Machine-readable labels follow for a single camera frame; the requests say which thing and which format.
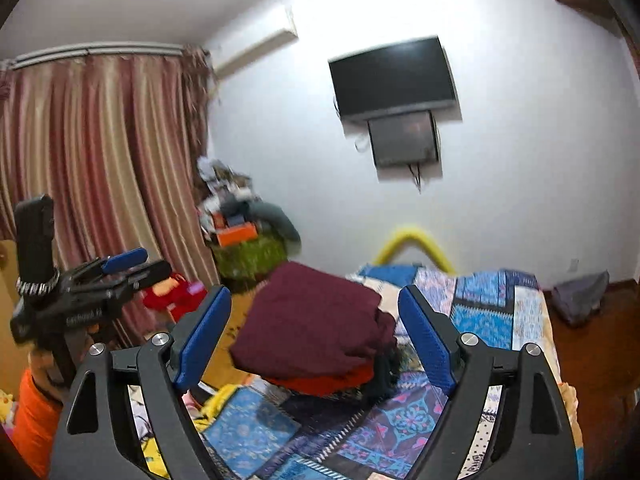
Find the curtain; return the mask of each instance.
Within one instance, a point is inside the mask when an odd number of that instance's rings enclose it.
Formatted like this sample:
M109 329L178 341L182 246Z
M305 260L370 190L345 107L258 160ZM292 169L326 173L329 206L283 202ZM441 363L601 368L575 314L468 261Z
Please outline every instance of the curtain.
M189 280L217 283L193 191L207 73L198 50L80 57L5 72L0 236L15 238L17 202L46 192L55 201L63 268L142 246ZM127 305L123 315L138 334L155 328L142 306Z

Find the hand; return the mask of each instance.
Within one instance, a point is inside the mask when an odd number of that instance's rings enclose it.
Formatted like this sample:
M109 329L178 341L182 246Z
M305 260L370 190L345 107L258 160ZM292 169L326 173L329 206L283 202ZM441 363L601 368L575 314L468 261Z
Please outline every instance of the hand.
M84 358L85 354L94 343L94 340L91 338L90 333L95 333L97 331L98 325L94 325L88 328L84 351L82 352L80 360ZM47 350L41 350L39 348L33 348L29 352L28 358L31 377L33 377L33 382L36 384L36 386L44 392L47 392L54 399L57 399L60 402L65 402L66 397L68 396L68 390L66 388L60 388L53 384L49 378L49 374L47 373L48 370L52 370L56 366L56 362L54 361L51 352Z

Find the maroon cloth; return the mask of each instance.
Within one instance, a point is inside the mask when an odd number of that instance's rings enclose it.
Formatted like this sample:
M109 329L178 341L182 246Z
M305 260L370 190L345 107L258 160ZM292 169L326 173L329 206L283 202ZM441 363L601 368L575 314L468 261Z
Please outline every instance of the maroon cloth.
M379 304L370 288L287 262L256 294L231 357L277 379L344 375L396 344Z

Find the bed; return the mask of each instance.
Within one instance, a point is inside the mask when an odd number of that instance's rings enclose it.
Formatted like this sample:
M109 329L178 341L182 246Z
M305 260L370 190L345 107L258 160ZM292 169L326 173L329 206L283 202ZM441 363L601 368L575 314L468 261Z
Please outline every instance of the bed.
M543 349L567 407L582 478L575 390L561 381L548 311L533 275L503 269L456 278L426 267L365 266L348 279L379 292L380 309L398 320L402 364L394 394L365 408L357 392L305 396L254 376L235 390L202 433L225 478L406 478L447 402L442 391L430 384L398 319L398 292L412 283L460 332L474 332L499 348L519 350L524 343L535 342ZM492 386L459 478L479 470L499 401L500 387Z

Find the blue clamp handle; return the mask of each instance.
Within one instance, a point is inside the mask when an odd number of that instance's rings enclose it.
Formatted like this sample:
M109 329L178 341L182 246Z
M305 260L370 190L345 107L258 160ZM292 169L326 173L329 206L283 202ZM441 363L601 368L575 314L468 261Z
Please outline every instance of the blue clamp handle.
M184 394L200 382L231 315L231 293L214 286L195 312L180 318L171 332L168 372L175 389Z
M116 254L110 256L109 259L102 264L102 272L105 274L115 274L116 272L123 272L138 265L142 265L149 257L146 249L138 247L126 253Z
M398 312L429 382L450 396L464 366L457 343L460 332L448 316L432 309L415 285L400 291Z

